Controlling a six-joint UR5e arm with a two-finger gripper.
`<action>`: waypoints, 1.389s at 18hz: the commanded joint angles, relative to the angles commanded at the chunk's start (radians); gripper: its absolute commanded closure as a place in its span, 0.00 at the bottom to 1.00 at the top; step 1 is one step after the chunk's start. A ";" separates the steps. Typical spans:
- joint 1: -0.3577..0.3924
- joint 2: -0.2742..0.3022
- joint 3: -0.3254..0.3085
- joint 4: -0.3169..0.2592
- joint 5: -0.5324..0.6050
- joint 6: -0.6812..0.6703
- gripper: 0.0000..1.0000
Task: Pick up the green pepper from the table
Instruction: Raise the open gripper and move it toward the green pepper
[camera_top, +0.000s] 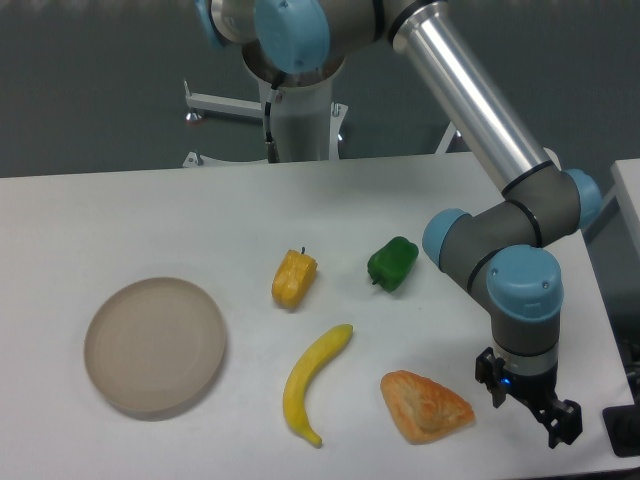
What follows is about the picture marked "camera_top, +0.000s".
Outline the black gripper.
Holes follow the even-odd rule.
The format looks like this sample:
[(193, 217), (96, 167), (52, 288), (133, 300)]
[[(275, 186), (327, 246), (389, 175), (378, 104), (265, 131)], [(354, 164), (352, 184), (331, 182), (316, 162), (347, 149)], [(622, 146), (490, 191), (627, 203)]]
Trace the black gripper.
[(505, 402), (505, 390), (520, 400), (547, 431), (550, 449), (561, 443), (571, 445), (582, 434), (581, 406), (572, 400), (560, 400), (555, 392), (556, 348), (524, 356), (487, 347), (476, 357), (475, 379), (491, 394), (494, 408)]

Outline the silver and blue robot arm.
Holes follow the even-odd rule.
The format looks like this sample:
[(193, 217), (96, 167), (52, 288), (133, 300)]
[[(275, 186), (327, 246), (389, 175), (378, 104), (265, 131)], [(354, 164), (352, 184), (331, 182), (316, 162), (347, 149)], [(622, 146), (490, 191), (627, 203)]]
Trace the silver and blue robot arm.
[(503, 100), (448, 16), (444, 1), (199, 1), (209, 42), (241, 47), (260, 83), (259, 117), (271, 163), (332, 154), (325, 87), (347, 54), (379, 40), (418, 71), (502, 194), (470, 215), (437, 214), (423, 249), (490, 315), (493, 345), (475, 376), (495, 405), (513, 398), (548, 433), (550, 445), (581, 434), (578, 403), (558, 398), (563, 283), (547, 246), (586, 227), (601, 194), (579, 170), (563, 171)]

